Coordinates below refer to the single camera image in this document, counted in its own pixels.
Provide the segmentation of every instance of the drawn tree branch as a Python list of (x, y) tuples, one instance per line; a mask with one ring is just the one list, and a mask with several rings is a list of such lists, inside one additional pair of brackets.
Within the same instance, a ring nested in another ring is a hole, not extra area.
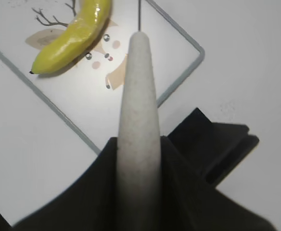
[(42, 13), (42, 9), (39, 8), (39, 10), (37, 11), (35, 8), (32, 8), (32, 10), (37, 13), (38, 15), (40, 15), (40, 17), (42, 17), (47, 23), (44, 23), (41, 21), (41, 19), (39, 18), (39, 16), (36, 16), (36, 20), (38, 22), (40, 22), (42, 25), (44, 26), (54, 26), (54, 25), (61, 25), (61, 26), (65, 26), (68, 27), (68, 23), (62, 23), (60, 21), (58, 21), (58, 19), (53, 15), (53, 18), (56, 22), (51, 22), (50, 20), (47, 19), (47, 17), (45, 17), (45, 15)]
[(72, 0), (72, 6), (69, 5), (68, 3), (65, 3), (65, 5), (71, 8), (71, 10), (73, 11), (74, 17), (77, 15), (77, 12), (75, 11), (75, 4), (76, 4), (76, 0)]

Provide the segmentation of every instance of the toy banana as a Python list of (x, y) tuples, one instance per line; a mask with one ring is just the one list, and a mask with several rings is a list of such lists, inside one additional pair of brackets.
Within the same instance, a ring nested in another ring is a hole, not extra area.
[(71, 63), (100, 34), (111, 11), (112, 0), (84, 0), (67, 30), (36, 57), (31, 74), (50, 74)]

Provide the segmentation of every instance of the white background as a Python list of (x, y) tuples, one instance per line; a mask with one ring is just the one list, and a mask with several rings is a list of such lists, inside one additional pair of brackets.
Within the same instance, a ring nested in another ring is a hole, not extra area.
[[(162, 133), (195, 107), (212, 121), (247, 124), (260, 144), (218, 189), (281, 231), (281, 0), (157, 2), (206, 51), (160, 108)], [(1, 63), (0, 124), (0, 212), (13, 224), (61, 192), (94, 155)]]

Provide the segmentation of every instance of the cartoon fox face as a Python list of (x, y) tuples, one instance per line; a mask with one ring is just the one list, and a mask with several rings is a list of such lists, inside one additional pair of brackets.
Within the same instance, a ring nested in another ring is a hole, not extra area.
[[(75, 16), (76, 0), (72, 0), (72, 6), (66, 5), (73, 10), (73, 15)], [(36, 19), (44, 26), (62, 25), (63, 27), (68, 27), (68, 24), (59, 22), (56, 17), (54, 17), (56, 23), (50, 23), (41, 9), (38, 11), (33, 9), (33, 11), (39, 15)], [(26, 43), (38, 50), (42, 50), (63, 32), (64, 30), (56, 28), (44, 29), (27, 38)], [(128, 36), (125, 35), (121, 27), (110, 19), (101, 40), (93, 49), (87, 50), (85, 57), (79, 57), (75, 60), (75, 67), (77, 67), (77, 62), (80, 59), (86, 58), (92, 68), (90, 72), (96, 73), (96, 75), (103, 74), (105, 76), (105, 87), (112, 90), (117, 89), (124, 84), (126, 73), (128, 51), (128, 42), (126, 40)]]

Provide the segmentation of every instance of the gray frame border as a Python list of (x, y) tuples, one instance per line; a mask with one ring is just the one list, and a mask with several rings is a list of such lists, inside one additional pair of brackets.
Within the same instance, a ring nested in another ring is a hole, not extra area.
[[(158, 4), (153, 0), (146, 0), (161, 16), (165, 18), (200, 54), (197, 59), (179, 76), (167, 90), (157, 99), (157, 105), (160, 107), (171, 94), (185, 81), (187, 77), (202, 63), (205, 56), (204, 49), (195, 41), (182, 27), (179, 26)], [(91, 148), (97, 155), (101, 150), (95, 143), (86, 136), (82, 130), (76, 126), (38, 87), (36, 87), (20, 70), (15, 66), (3, 53), (0, 51), (0, 60), (24, 82), (45, 104), (54, 111), (57, 116), (62, 119), (68, 127), (74, 131), (89, 148)]]

